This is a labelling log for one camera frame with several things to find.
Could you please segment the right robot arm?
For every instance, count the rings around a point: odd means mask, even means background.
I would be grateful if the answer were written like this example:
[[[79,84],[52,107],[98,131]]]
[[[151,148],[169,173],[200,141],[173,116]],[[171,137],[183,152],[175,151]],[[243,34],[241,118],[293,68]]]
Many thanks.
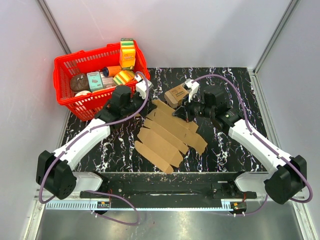
[[[173,116],[186,122],[195,117],[210,119],[214,127],[247,149],[266,169],[266,173],[238,173],[227,186],[228,194],[239,198],[245,192],[267,194],[283,205],[306,187],[307,162],[279,149],[246,123],[243,115],[228,106],[224,92],[217,86],[208,86],[200,99],[192,91],[185,96]]]

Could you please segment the brown cardboard box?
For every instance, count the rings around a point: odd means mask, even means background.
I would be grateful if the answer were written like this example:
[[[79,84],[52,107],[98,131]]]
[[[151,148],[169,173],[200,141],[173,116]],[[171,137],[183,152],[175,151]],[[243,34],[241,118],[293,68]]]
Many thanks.
[[[174,109],[159,99],[144,121],[134,142],[137,152],[160,171],[171,174],[183,161],[189,148],[202,154],[207,142],[197,133],[198,125],[173,116]]]

